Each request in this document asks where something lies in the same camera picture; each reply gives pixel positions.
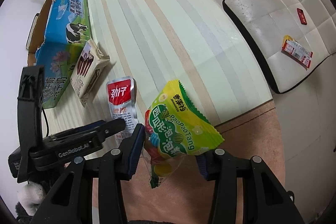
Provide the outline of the white floor scale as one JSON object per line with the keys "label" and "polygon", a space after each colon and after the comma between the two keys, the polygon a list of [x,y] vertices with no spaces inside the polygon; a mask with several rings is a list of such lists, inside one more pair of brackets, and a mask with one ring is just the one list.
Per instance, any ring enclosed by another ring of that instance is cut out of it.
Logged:
{"label": "white floor scale", "polygon": [[37,24],[38,17],[39,17],[39,13],[36,13],[35,16],[34,16],[31,28],[30,28],[29,36],[27,38],[26,50],[29,50],[29,47],[30,47],[30,44],[31,44],[31,40],[32,40],[32,37],[33,37],[33,32],[34,32],[35,26]]}

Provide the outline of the beige biscuit box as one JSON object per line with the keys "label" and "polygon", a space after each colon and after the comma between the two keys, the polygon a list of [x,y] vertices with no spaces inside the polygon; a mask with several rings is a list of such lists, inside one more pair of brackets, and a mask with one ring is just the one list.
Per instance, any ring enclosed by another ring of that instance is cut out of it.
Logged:
{"label": "beige biscuit box", "polygon": [[89,39],[70,78],[71,86],[83,107],[86,106],[93,86],[109,62],[109,55],[105,55],[97,44]]}

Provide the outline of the blue milk carton box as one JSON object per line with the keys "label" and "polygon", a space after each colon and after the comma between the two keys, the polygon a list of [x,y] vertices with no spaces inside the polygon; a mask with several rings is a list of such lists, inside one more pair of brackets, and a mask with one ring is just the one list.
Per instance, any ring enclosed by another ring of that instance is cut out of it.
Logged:
{"label": "blue milk carton box", "polygon": [[91,38],[87,0],[46,0],[29,45],[28,65],[45,67],[43,107],[57,105]]}

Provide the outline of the red silver snack packet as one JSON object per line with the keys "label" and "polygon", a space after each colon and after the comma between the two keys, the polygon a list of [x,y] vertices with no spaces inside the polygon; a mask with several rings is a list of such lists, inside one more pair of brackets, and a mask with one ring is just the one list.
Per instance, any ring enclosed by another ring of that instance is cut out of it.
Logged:
{"label": "red silver snack packet", "polygon": [[116,134],[118,143],[122,139],[132,135],[138,123],[135,109],[135,86],[134,79],[125,76],[107,83],[108,104],[112,119],[121,118],[125,121],[126,127]]}

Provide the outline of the red white packet on sofa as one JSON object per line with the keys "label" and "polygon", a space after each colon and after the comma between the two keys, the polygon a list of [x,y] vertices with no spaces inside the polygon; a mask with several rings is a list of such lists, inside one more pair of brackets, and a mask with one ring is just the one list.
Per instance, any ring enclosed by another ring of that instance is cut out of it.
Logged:
{"label": "red white packet on sofa", "polygon": [[310,68],[313,52],[308,51],[291,36],[284,36],[281,51],[285,55],[292,58],[295,62],[299,63],[299,65],[303,66],[305,69]]}

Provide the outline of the green bubble gum candy bag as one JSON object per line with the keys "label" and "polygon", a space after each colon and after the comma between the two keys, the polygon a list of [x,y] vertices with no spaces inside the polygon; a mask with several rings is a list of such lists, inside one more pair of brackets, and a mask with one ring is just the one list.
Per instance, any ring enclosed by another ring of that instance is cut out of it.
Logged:
{"label": "green bubble gum candy bag", "polygon": [[180,80],[169,81],[145,113],[150,187],[159,187],[186,155],[217,148],[223,137],[194,106]]}

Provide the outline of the small red box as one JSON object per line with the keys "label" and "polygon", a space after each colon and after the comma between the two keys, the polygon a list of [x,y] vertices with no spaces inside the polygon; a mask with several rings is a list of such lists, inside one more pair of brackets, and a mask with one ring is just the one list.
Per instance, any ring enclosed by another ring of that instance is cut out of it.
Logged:
{"label": "small red box", "polygon": [[302,25],[307,25],[307,20],[305,17],[305,14],[302,9],[297,8],[297,13],[299,17],[299,21],[301,22]]}

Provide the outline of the white cushioned sofa seat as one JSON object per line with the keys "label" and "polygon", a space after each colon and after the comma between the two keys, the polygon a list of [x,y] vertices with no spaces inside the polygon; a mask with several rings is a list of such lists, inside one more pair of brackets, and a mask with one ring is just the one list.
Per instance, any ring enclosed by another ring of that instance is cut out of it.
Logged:
{"label": "white cushioned sofa seat", "polygon": [[[297,87],[335,53],[335,0],[223,0],[222,5],[276,94]],[[297,8],[307,25],[299,21]],[[286,35],[313,52],[309,69],[282,53]]]}

